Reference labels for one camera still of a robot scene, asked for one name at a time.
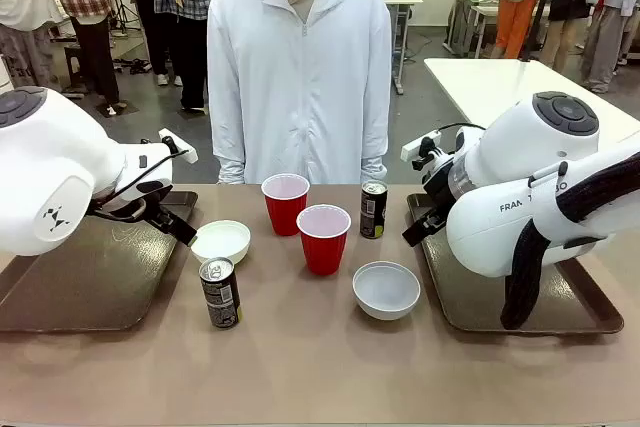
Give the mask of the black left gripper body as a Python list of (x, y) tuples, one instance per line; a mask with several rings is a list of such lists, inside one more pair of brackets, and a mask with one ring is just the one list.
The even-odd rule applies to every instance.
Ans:
[(153, 200), (145, 201), (143, 220), (164, 234), (178, 234), (181, 229), (182, 218)]

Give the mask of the black stool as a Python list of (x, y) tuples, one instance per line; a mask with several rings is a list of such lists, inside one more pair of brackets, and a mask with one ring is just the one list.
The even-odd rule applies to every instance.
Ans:
[(88, 95), (82, 72), (82, 51), (78, 44), (64, 47), (64, 55), (69, 77), (69, 85), (64, 87), (62, 94), (71, 100), (81, 100)]

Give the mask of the black drink can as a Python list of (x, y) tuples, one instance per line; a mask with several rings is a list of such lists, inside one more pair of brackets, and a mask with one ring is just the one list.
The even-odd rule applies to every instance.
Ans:
[(225, 257), (208, 259), (199, 276), (212, 325), (227, 329), (241, 320), (241, 303), (233, 262)]
[(360, 234), (377, 239), (384, 233), (388, 187), (380, 180), (368, 180), (361, 189)]

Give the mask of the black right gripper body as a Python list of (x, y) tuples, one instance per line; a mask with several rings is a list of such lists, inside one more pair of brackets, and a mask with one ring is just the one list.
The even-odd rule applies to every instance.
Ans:
[(453, 206), (453, 194), (448, 180), (429, 179), (423, 185), (423, 189), (432, 202), (432, 207), (424, 216), (424, 226), (443, 227)]

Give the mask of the bystander in light jacket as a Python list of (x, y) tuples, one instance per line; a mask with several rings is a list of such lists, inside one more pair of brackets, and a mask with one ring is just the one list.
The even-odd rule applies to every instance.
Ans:
[(587, 0), (594, 7), (581, 63), (583, 86), (605, 93), (613, 77), (624, 27), (640, 0)]

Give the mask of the person in white hoodie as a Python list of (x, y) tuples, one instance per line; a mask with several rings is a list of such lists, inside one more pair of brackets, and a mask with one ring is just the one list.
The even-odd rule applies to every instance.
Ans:
[(384, 0), (212, 0), (207, 54), (211, 133), (216, 114), (241, 111), (244, 184), (362, 183), (364, 118), (389, 121)]

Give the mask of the red plastic cup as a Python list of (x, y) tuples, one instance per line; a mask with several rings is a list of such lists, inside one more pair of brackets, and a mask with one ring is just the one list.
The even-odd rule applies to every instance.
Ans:
[(318, 204), (296, 219), (308, 269), (319, 276), (336, 273), (346, 246), (351, 217), (342, 208)]
[(298, 215), (306, 208), (309, 181), (300, 175), (282, 173), (267, 178), (261, 185), (274, 232), (294, 236), (299, 232)]

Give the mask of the person's left forearm white sleeve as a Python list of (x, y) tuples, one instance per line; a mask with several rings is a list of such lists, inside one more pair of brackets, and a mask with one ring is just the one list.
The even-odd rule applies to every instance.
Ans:
[(361, 151), (361, 181), (383, 180), (387, 169), (383, 157), (388, 149), (388, 111), (371, 111), (364, 118)]

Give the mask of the white bowl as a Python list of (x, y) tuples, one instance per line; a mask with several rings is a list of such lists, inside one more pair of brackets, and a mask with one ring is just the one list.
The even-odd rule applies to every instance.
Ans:
[(237, 265), (246, 256), (250, 241), (250, 230), (244, 224), (233, 220), (218, 220), (197, 230), (191, 251), (200, 262), (225, 257)]
[(395, 321), (408, 315), (421, 295), (421, 285), (408, 268), (390, 261), (361, 266), (353, 275), (352, 290), (359, 307), (370, 317)]

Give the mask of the person's right forearm white sleeve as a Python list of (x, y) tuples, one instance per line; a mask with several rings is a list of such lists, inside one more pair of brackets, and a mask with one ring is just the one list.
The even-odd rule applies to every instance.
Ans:
[(245, 145), (241, 111), (231, 109), (212, 118), (213, 153), (220, 163), (219, 182), (245, 183)]

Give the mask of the brown plastic tray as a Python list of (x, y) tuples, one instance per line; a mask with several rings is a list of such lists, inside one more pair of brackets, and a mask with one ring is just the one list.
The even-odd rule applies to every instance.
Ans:
[(0, 260), (0, 333), (126, 330), (147, 313), (177, 246), (146, 222), (87, 217), (61, 246)]
[[(500, 320), (505, 280), (463, 267), (441, 230), (420, 244), (444, 317), (461, 331), (508, 335)], [(542, 270), (537, 303), (514, 335), (604, 335), (622, 330), (624, 320), (576, 259)]]

